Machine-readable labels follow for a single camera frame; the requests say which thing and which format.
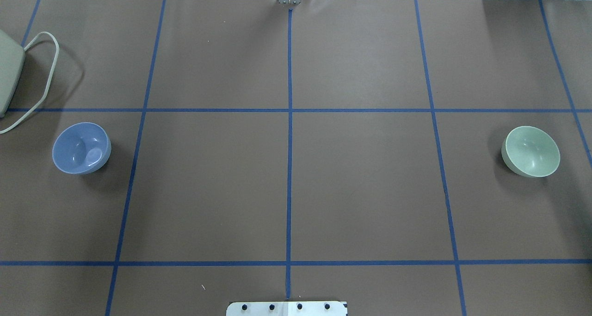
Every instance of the horizontal blue line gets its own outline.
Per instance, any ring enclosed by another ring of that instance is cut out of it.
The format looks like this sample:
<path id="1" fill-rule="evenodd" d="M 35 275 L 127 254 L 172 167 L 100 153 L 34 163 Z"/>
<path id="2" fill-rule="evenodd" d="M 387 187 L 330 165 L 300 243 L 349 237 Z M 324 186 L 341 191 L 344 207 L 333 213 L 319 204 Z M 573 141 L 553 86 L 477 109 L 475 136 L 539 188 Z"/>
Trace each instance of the horizontal blue line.
<path id="1" fill-rule="evenodd" d="M 9 112 L 27 112 L 29 108 L 9 108 Z M 36 112 L 143 112 L 142 108 L 37 108 Z M 289 109 L 275 108 L 146 108 L 152 113 L 287 113 Z M 571 113 L 571 109 L 480 109 L 436 108 L 437 113 Z M 592 109 L 577 109 L 579 113 L 592 113 Z M 294 113 L 429 113 L 429 108 L 310 108 L 292 109 Z"/>
<path id="2" fill-rule="evenodd" d="M 0 266 L 113 266 L 113 261 L 0 261 Z M 120 261 L 119 266 L 231 267 L 231 266 L 430 266 L 592 264 L 592 259 L 484 259 L 484 260 L 253 260 L 253 261 Z"/>

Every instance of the bowl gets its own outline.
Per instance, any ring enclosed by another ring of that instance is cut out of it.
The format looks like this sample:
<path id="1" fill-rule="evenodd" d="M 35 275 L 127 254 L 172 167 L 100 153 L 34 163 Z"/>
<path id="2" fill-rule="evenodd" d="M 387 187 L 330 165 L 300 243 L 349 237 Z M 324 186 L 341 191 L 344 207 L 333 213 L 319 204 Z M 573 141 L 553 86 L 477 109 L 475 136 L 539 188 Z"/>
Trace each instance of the bowl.
<path id="1" fill-rule="evenodd" d="M 53 144 L 53 163 L 67 174 L 90 174 L 101 168 L 111 155 L 105 130 L 95 123 L 78 123 L 65 129 Z"/>
<path id="2" fill-rule="evenodd" d="M 510 170 L 524 177 L 551 175 L 561 160 L 553 138 L 533 126 L 510 131 L 501 146 L 501 157 Z"/>

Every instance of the green bowl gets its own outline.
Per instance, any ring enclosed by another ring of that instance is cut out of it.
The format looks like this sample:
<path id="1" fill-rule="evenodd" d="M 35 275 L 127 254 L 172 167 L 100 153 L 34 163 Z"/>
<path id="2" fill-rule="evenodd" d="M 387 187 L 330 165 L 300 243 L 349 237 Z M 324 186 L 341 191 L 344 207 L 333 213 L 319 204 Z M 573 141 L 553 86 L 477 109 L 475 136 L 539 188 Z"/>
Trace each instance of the green bowl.
<path id="1" fill-rule="evenodd" d="M 551 175 L 561 160 L 553 138 L 533 126 L 510 131 L 501 146 L 501 157 L 510 170 L 524 177 Z"/>

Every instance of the white cable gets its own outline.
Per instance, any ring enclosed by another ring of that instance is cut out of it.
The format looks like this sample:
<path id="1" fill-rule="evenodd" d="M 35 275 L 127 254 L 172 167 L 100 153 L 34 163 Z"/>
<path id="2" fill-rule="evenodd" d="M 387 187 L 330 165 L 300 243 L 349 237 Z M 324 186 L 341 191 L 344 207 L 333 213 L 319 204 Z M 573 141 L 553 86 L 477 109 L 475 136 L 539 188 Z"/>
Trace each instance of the white cable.
<path id="1" fill-rule="evenodd" d="M 43 92 L 43 96 L 41 97 L 41 99 L 34 106 L 31 107 L 31 109 L 29 109 L 29 111 L 27 111 L 23 115 L 23 117 L 19 118 L 16 122 L 14 122 L 14 124 L 12 124 L 11 126 L 9 126 L 8 128 L 0 131 L 0 135 L 2 133 L 7 133 L 8 131 L 16 128 L 17 125 L 21 124 L 21 122 L 23 122 L 23 120 L 25 120 L 25 118 L 27 118 L 35 109 L 37 109 L 39 107 L 39 105 L 41 105 L 41 103 L 43 103 L 43 101 L 45 101 L 45 98 L 47 97 L 47 92 L 49 92 L 49 86 L 51 84 L 51 78 L 53 78 L 53 71 L 56 69 L 57 57 L 60 54 L 60 45 L 57 43 L 56 38 L 52 34 L 46 32 L 46 31 L 42 31 L 41 33 L 38 33 L 31 40 L 31 42 L 29 42 L 29 44 L 27 44 L 27 46 L 25 46 L 25 51 L 27 51 L 32 46 L 34 46 L 35 44 L 37 44 L 37 40 L 38 40 L 39 36 L 41 36 L 42 34 L 46 34 L 49 37 L 51 37 L 51 39 L 53 40 L 53 43 L 55 43 L 55 56 L 53 57 L 53 63 L 51 64 L 51 68 L 49 69 L 49 76 L 47 76 L 47 84 L 45 85 L 45 91 Z"/>

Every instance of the blue grid line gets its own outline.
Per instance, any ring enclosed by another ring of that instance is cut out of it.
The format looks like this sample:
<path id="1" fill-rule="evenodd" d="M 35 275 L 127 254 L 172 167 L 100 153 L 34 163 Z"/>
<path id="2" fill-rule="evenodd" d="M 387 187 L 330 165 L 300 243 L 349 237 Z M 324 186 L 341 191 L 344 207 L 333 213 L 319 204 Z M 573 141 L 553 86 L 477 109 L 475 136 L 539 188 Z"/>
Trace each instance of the blue grid line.
<path id="1" fill-rule="evenodd" d="M 9 112 L 27 112 L 30 108 L 9 108 Z M 431 113 L 430 108 L 37 108 L 35 112 L 144 112 L 148 113 Z M 434 108 L 436 113 L 573 113 L 571 109 L 490 109 L 490 108 Z M 576 109 L 578 113 L 592 113 L 592 109 Z"/>
<path id="2" fill-rule="evenodd" d="M 286 299 L 290 299 L 292 269 L 292 8 L 288 10 L 288 176 L 286 199 Z"/>
<path id="3" fill-rule="evenodd" d="M 165 5 L 167 0 L 162 0 L 160 6 L 160 17 L 158 20 L 158 28 L 156 30 L 156 39 L 154 40 L 154 50 L 152 52 L 152 61 L 150 63 L 150 73 L 148 74 L 148 83 L 146 84 L 146 95 L 144 96 L 144 107 L 142 109 L 142 117 L 140 118 L 140 127 L 138 128 L 138 137 L 136 139 L 136 149 L 134 151 L 134 159 L 131 164 L 131 172 L 129 173 L 129 185 L 127 187 L 127 196 L 125 197 L 125 206 L 123 209 L 123 215 L 121 218 L 121 228 L 119 232 L 119 238 L 117 241 L 117 251 L 115 256 L 115 265 L 113 265 L 113 273 L 111 275 L 111 284 L 109 287 L 109 295 L 107 298 L 107 304 L 105 307 L 105 316 L 109 316 L 111 313 L 111 303 L 113 301 L 113 293 L 115 291 L 115 284 L 117 280 L 117 270 L 119 259 L 121 257 L 121 247 L 123 245 L 123 236 L 125 233 L 125 224 L 127 223 L 127 213 L 130 208 L 131 190 L 134 185 L 134 177 L 136 175 L 136 166 L 138 163 L 138 155 L 140 153 L 140 144 L 142 143 L 142 131 L 144 129 L 144 121 L 146 120 L 146 108 L 148 108 L 148 99 L 150 99 L 150 87 L 152 86 L 152 75 L 154 73 L 154 65 L 156 63 L 156 53 L 158 52 L 158 43 L 160 41 L 160 30 L 162 28 L 162 21 L 165 16 Z"/>
<path id="4" fill-rule="evenodd" d="M 454 223 L 452 221 L 452 210 L 450 209 L 450 197 L 448 195 L 448 185 L 446 183 L 446 171 L 444 170 L 444 160 L 442 159 L 442 147 L 440 146 L 440 135 L 438 134 L 438 122 L 436 120 L 436 111 L 434 106 L 434 98 L 432 95 L 432 84 L 430 82 L 430 72 L 427 68 L 426 47 L 423 40 L 423 31 L 421 29 L 421 17 L 419 14 L 419 5 L 417 0 L 413 0 L 415 4 L 415 15 L 417 18 L 417 31 L 419 32 L 419 43 L 421 47 L 421 57 L 423 59 L 423 71 L 425 73 L 425 85 L 427 86 L 427 96 L 430 101 L 430 109 L 432 111 L 432 125 L 434 128 L 434 137 L 436 139 L 436 149 L 438 150 L 438 163 L 440 164 L 440 177 L 442 178 L 442 188 L 444 189 L 444 199 L 446 201 L 446 212 L 448 213 L 448 229 L 450 230 L 450 242 L 452 243 L 452 254 L 454 261 L 458 261 L 458 252 L 456 248 L 456 236 L 454 233 Z M 463 279 L 461 277 L 461 267 L 459 264 L 455 265 L 456 282 L 458 285 L 458 295 L 461 303 L 461 312 L 463 316 L 467 316 L 467 307 L 465 305 L 465 293 L 463 290 Z"/>
<path id="5" fill-rule="evenodd" d="M 580 133 L 582 144 L 584 145 L 584 150 L 586 151 L 586 155 L 588 156 L 588 163 L 590 164 L 590 167 L 592 167 L 592 155 L 590 155 L 590 148 L 588 147 L 588 142 L 586 141 L 584 130 L 582 129 L 582 125 L 580 124 L 580 118 L 578 118 L 578 113 L 575 109 L 574 100 L 571 97 L 571 93 L 569 92 L 569 87 L 567 86 L 567 81 L 565 80 L 565 74 L 563 72 L 563 68 L 561 67 L 559 57 L 557 56 L 557 51 L 555 50 L 555 44 L 553 43 L 553 38 L 551 37 L 551 32 L 549 30 L 549 23 L 547 22 L 547 15 L 545 14 L 545 8 L 543 7 L 543 0 L 539 0 L 539 7 L 541 8 L 541 15 L 543 17 L 543 23 L 545 24 L 547 38 L 549 39 L 549 46 L 551 48 L 551 52 L 553 53 L 553 58 L 555 59 L 555 64 L 557 65 L 557 70 L 559 71 L 561 82 L 563 83 L 565 95 L 567 95 L 569 106 L 571 107 L 573 118 L 575 119 L 575 124 L 578 126 L 578 132 Z"/>
<path id="6" fill-rule="evenodd" d="M 25 30 L 25 35 L 23 36 L 23 40 L 21 41 L 21 46 L 25 46 L 27 42 L 27 38 L 29 37 L 29 33 L 31 32 L 31 27 L 33 27 L 33 21 L 35 21 L 35 15 L 37 14 L 37 10 L 39 9 L 39 4 L 41 0 L 37 0 L 35 2 L 35 8 L 33 8 L 33 13 L 31 14 L 31 19 L 29 20 L 29 24 L 27 25 L 27 30 Z"/>
<path id="7" fill-rule="evenodd" d="M 0 266 L 114 266 L 114 261 L 8 260 Z M 569 265 L 592 259 L 119 261 L 118 267 Z"/>

